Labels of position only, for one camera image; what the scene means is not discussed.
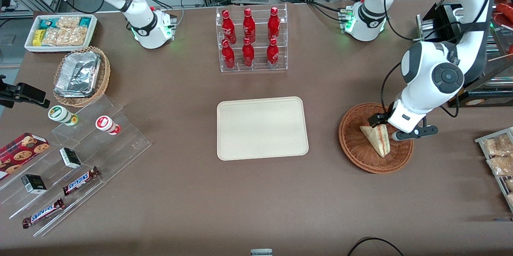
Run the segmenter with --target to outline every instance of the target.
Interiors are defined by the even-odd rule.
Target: small black box
[[[80,165],[82,163],[80,163],[79,157],[77,156],[74,150],[64,147],[61,150],[59,150],[59,152],[61,153],[61,158],[64,161],[64,165],[73,169],[80,168]]]
[[[42,182],[41,176],[25,174],[22,177],[22,183],[29,193],[43,194],[46,192],[46,186]]]

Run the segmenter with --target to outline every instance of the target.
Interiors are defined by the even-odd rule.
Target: aluminum foil container
[[[91,97],[95,94],[101,56],[95,52],[68,55],[54,92],[61,97]]]

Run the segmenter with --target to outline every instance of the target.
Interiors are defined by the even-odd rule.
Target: white container box
[[[84,44],[82,46],[33,46],[32,40],[34,39],[34,34],[37,28],[41,23],[42,19],[55,18],[55,17],[82,17],[82,18],[91,18],[91,22],[87,28],[86,39],[84,40]],[[43,15],[37,16],[32,23],[32,27],[30,28],[30,33],[25,41],[25,48],[27,51],[33,53],[56,53],[56,52],[70,52],[78,50],[79,48],[86,48],[91,43],[91,39],[93,37],[93,33],[95,32],[95,27],[97,23],[97,18],[94,15],[86,15],[86,14],[61,14],[61,15]]]

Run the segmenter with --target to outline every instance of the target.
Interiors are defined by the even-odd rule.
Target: cookie box
[[[33,159],[50,145],[46,139],[24,133],[7,146],[0,148],[0,180]]]
[[[82,46],[34,46],[32,43],[32,40],[34,39],[35,33],[37,29],[40,26],[42,19],[48,19],[49,17],[90,17],[91,22],[89,22],[89,26],[86,33],[86,38],[84,40],[84,44]],[[32,27],[30,28],[29,35],[27,37],[27,40],[25,41],[25,49],[27,51],[30,51],[32,53],[59,53],[59,52],[70,52],[75,51],[80,48],[87,48],[89,46],[89,43],[91,43],[91,39],[93,37],[93,33],[95,32],[95,27],[97,24],[97,18],[94,15],[84,15],[84,14],[62,14],[62,15],[43,15],[43,16],[37,16],[34,19],[34,22],[32,23]]]

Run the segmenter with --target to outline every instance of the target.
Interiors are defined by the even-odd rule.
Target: snickers bar
[[[64,196],[68,196],[72,192],[75,192],[75,190],[79,189],[84,185],[85,183],[89,182],[91,179],[93,179],[95,176],[99,174],[98,168],[95,166],[91,170],[88,170],[87,173],[82,175],[80,178],[73,181],[71,184],[67,185],[63,188],[64,190]]]
[[[49,216],[51,213],[59,210],[64,209],[64,202],[61,198],[57,200],[57,202],[53,203],[52,205],[49,205],[45,209],[39,211],[37,214],[33,215],[32,217],[27,217],[23,219],[23,228],[27,229],[28,227],[31,227],[37,221],[40,221],[42,218]]]

